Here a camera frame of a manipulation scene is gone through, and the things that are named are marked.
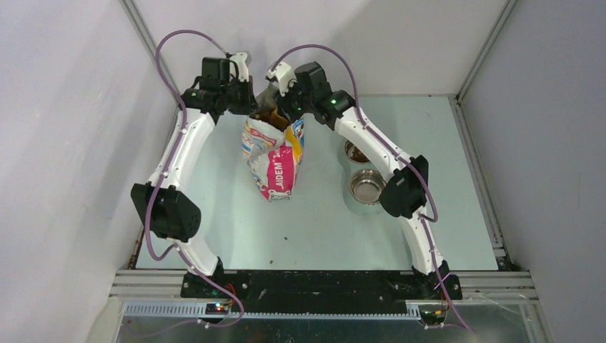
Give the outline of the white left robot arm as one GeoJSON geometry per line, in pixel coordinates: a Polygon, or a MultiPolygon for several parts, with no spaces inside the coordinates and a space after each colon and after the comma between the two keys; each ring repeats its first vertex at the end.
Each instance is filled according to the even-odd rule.
{"type": "Polygon", "coordinates": [[[244,51],[203,58],[201,75],[179,97],[177,122],[158,167],[146,183],[131,188],[146,237],[169,242],[188,269],[202,274],[198,288],[212,298],[223,294],[226,279],[215,271],[219,257],[199,233],[202,212],[186,189],[220,116],[227,111],[248,115],[256,106],[250,59],[244,51]]]}

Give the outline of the colourful pet food bag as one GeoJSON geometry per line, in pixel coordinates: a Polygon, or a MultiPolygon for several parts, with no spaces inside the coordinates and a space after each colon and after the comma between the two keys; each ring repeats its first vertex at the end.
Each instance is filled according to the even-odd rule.
{"type": "Polygon", "coordinates": [[[276,86],[269,84],[257,97],[258,108],[250,114],[242,131],[242,153],[252,178],[269,202],[289,199],[304,157],[304,119],[280,131],[256,120],[260,109],[277,109],[276,86]]]}

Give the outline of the yellow plastic scoop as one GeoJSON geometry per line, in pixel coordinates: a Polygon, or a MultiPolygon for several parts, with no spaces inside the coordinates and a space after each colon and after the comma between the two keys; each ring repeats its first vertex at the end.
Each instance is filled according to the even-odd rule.
{"type": "Polygon", "coordinates": [[[254,118],[280,131],[285,131],[290,125],[289,120],[278,114],[277,109],[260,109],[254,118]]]}

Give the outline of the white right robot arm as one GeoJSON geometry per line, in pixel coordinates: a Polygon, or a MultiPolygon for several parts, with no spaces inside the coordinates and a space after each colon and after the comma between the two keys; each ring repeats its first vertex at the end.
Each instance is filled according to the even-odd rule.
{"type": "Polygon", "coordinates": [[[415,282],[418,294],[433,299],[444,289],[436,273],[444,261],[434,242],[427,211],[435,208],[429,191],[429,162],[400,149],[372,123],[353,96],[335,91],[325,70],[311,62],[296,69],[285,62],[269,68],[266,78],[278,86],[279,113],[290,121],[305,114],[350,141],[381,174],[385,187],[379,203],[390,216],[398,218],[412,253],[412,268],[421,273],[415,282]]]}

